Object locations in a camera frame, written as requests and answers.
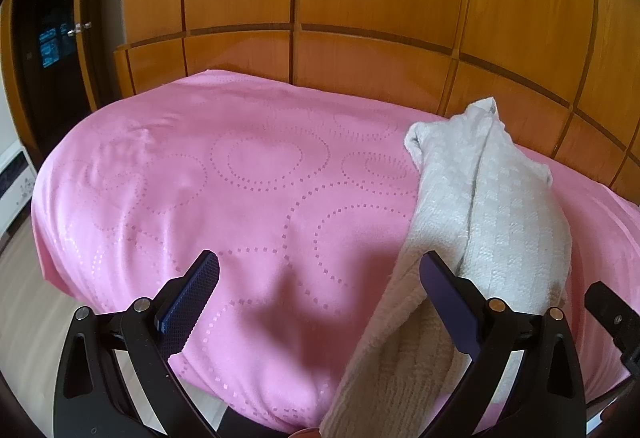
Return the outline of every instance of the pink bedspread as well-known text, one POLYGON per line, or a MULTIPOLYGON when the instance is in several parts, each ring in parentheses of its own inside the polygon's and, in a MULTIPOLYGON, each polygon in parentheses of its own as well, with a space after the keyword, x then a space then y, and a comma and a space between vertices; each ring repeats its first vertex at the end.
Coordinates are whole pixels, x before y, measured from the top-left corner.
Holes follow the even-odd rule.
MULTIPOLYGON (((407 128, 435 115, 203 72, 117 102, 42 166, 33 228, 44 277, 99 312, 153 297, 202 249, 218 287, 181 354, 188 382, 293 431, 324 415, 407 232, 407 128)), ((582 296, 599 279, 640 309, 640 213, 551 166, 574 239, 568 282, 588 398, 623 368, 582 296)))

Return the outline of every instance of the folded towel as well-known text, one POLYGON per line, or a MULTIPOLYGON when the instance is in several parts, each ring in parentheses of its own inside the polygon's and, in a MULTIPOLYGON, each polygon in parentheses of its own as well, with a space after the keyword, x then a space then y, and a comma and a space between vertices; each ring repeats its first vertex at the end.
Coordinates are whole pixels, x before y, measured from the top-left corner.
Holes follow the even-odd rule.
MULTIPOLYGON (((323 438, 414 438, 469 358, 455 351, 418 275, 436 250, 485 297, 542 314, 560 301, 571 236, 546 165, 525 157, 492 98, 448 121, 416 123, 404 145, 420 171, 414 217, 376 310, 322 420, 323 438)), ((521 355, 492 402, 503 404, 521 355)))

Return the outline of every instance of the wooden floor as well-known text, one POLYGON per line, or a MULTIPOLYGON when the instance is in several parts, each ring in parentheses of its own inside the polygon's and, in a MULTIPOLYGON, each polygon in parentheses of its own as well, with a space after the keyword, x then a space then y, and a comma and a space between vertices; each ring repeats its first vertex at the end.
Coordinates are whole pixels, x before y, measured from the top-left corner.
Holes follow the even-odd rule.
MULTIPOLYGON (((79 304, 46 283, 40 273, 31 219, 0 253, 0 371, 31 419, 53 436, 53 393, 71 316, 79 304)), ((118 352, 127 386, 145 424, 162 430, 133 372, 118 352)), ((195 405, 218 428, 226 405, 183 383, 195 405)))

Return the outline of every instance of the blue gripper pad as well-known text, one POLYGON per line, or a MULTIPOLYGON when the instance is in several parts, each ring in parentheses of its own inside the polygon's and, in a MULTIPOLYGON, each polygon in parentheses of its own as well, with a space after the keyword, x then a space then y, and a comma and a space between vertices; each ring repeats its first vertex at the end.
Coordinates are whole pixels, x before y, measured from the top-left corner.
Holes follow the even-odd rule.
POLYGON ((169 280, 162 288, 159 295, 164 291, 168 298, 156 313, 156 327, 163 357, 182 351, 219 278, 218 256, 202 251, 184 276, 169 280))
POLYGON ((486 302, 478 288, 456 277, 436 251, 422 256, 420 281, 456 349, 476 360, 482 349, 480 329, 486 302))

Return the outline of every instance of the dark door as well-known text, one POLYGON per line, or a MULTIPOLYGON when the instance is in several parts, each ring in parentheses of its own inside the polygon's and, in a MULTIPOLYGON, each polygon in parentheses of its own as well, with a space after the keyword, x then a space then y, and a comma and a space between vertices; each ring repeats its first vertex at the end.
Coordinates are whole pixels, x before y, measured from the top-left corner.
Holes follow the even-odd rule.
POLYGON ((74 0, 14 0, 16 70, 44 157, 91 112, 73 30, 74 0))

